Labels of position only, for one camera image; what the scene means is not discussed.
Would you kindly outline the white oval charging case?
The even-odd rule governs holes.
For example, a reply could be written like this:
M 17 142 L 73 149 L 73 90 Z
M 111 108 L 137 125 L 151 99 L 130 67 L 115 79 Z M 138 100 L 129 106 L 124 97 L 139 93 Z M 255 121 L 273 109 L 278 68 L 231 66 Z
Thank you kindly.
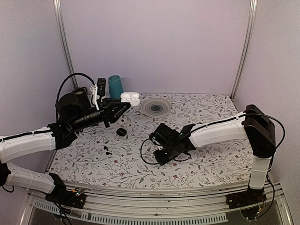
M 130 103 L 132 107 L 138 106 L 141 102 L 138 92 L 123 92 L 120 95 L 120 101 Z

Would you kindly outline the black earbud charging case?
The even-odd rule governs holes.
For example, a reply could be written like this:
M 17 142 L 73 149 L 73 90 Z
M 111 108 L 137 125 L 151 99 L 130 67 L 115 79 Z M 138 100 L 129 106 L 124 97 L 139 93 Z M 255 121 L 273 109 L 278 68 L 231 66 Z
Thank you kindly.
M 116 133 L 119 136 L 125 136 L 127 134 L 127 131 L 124 128 L 119 128 L 117 129 Z

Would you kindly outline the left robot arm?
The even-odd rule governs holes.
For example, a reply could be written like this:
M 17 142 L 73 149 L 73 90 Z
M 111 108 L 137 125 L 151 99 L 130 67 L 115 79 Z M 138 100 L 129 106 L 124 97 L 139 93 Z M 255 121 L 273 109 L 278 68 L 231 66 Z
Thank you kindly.
M 98 99 L 91 106 L 85 93 L 68 93 L 55 104 L 58 121 L 41 129 L 0 139 L 0 184 L 19 186 L 51 194 L 66 203 L 70 194 L 61 178 L 54 173 L 38 173 L 20 168 L 10 160 L 32 153 L 60 150 L 71 145 L 85 128 L 115 123 L 131 107 L 118 99 Z

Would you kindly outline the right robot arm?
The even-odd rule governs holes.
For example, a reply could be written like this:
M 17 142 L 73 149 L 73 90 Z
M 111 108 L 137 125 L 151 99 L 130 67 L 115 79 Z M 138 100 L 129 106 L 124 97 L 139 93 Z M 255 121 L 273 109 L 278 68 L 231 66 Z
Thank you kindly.
M 237 127 L 241 121 L 214 124 L 214 121 L 235 116 L 237 110 L 232 103 L 173 102 L 169 114 L 159 118 L 146 116 L 144 111 L 143 106 L 137 106 L 125 114 L 127 134 L 112 142 L 114 155 L 103 167 L 106 171 L 103 185 L 198 188 L 248 180 L 253 162 L 251 144 L 245 134 L 231 134 L 231 127 Z M 153 155 L 158 147 L 148 140 L 148 135 L 161 123 L 177 131 L 196 124 L 193 133 L 200 142 L 199 147 L 189 155 L 181 154 L 175 161 L 158 165 Z

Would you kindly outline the beige open earbud case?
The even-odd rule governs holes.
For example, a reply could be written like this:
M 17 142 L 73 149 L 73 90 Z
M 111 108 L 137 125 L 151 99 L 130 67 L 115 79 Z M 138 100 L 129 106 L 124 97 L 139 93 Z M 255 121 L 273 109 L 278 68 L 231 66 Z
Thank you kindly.
M 118 120 L 118 124 L 123 126 L 123 125 L 127 124 L 127 120 L 125 118 L 121 118 Z

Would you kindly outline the teal cylindrical vase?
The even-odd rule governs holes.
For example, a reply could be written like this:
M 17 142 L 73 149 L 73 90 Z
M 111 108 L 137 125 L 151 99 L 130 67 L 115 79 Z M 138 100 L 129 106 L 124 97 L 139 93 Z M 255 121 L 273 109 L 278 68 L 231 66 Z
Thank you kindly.
M 123 86 L 119 75 L 112 75 L 108 79 L 110 98 L 120 99 L 123 93 Z

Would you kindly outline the black cylindrical vase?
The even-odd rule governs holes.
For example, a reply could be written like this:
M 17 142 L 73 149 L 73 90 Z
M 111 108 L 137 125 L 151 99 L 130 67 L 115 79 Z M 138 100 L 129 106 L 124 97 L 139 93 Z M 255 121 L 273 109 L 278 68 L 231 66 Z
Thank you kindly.
M 77 88 L 73 90 L 73 93 L 76 95 L 77 100 L 87 108 L 90 108 L 90 100 L 87 96 L 87 89 L 85 87 Z

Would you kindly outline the grey spiral ceramic plate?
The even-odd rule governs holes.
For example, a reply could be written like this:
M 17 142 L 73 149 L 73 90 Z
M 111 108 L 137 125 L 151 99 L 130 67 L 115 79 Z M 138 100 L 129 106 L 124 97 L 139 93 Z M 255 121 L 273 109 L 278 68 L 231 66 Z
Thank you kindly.
M 164 98 L 150 98 L 141 103 L 140 113 L 151 118 L 162 118 L 171 112 L 171 101 Z

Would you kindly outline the aluminium front rail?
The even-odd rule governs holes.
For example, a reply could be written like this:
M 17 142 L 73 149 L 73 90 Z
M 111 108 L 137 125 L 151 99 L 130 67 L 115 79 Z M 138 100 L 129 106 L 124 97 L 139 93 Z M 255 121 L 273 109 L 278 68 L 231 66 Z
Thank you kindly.
M 293 225 L 281 184 L 266 184 L 266 202 L 232 208 L 229 195 L 244 192 L 246 182 L 213 187 L 130 189 L 67 182 L 82 188 L 82 209 L 67 207 L 66 219 L 42 193 L 26 196 L 22 225 Z

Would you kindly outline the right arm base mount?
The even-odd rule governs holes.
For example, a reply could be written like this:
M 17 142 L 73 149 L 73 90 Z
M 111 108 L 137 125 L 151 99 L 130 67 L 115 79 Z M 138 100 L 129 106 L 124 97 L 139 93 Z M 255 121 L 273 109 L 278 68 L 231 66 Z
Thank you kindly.
M 247 188 L 245 191 L 228 194 L 226 196 L 226 204 L 229 209 L 236 209 L 246 207 L 253 204 L 263 203 L 267 200 L 264 188 L 251 189 Z

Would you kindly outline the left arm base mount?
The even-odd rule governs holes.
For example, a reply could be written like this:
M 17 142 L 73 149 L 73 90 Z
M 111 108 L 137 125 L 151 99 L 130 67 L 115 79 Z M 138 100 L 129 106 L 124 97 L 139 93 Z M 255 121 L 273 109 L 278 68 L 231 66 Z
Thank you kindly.
M 45 199 L 58 205 L 83 209 L 86 200 L 85 190 L 78 187 L 71 191 L 67 190 L 64 182 L 58 175 L 54 173 L 49 173 L 49 175 L 54 181 L 54 189 L 51 193 L 45 194 Z

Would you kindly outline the aluminium corner post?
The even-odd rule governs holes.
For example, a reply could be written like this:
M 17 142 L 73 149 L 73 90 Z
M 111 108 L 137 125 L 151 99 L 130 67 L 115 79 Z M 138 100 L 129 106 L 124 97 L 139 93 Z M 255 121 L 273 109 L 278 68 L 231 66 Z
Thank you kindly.
M 74 73 L 74 67 L 68 47 L 68 40 L 66 36 L 64 21 L 63 21 L 63 13 L 62 13 L 62 7 L 61 7 L 61 1 L 60 0 L 53 0 L 53 6 L 54 6 L 54 13 L 56 17 L 59 37 L 62 45 L 62 49 L 64 52 L 64 57 L 66 60 L 67 68 L 70 74 Z
M 251 37 L 253 34 L 253 29 L 255 25 L 255 18 L 256 18 L 256 12 L 257 12 L 257 4 L 258 0 L 251 0 L 249 5 L 249 12 L 248 12 L 248 19 L 247 19 L 247 26 L 246 26 L 246 33 L 245 38 L 243 42 L 243 48 L 241 51 L 241 57 L 238 64 L 237 73 L 234 79 L 233 87 L 230 94 L 230 99 L 234 102 L 238 93 L 238 89 L 240 86 L 240 82 L 242 80 L 242 75 L 244 71 L 244 67 L 246 64 L 248 51 L 250 47 Z

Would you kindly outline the right aluminium corner post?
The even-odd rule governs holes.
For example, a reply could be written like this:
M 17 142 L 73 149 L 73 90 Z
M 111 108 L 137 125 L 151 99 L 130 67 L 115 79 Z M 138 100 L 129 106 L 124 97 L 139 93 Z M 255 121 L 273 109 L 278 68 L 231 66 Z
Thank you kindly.
M 257 4 L 258 0 L 251 0 L 249 5 L 249 12 L 248 12 L 248 19 L 247 19 L 247 26 L 246 26 L 246 33 L 245 38 L 243 42 L 243 48 L 241 51 L 241 57 L 238 64 L 237 73 L 234 79 L 233 87 L 230 94 L 230 99 L 234 102 L 238 93 L 238 89 L 240 86 L 240 82 L 242 80 L 242 75 L 244 71 L 244 67 L 246 64 L 248 51 L 250 47 L 251 37 L 253 34 L 253 29 L 255 25 L 255 18 L 256 18 L 256 12 L 257 12 Z

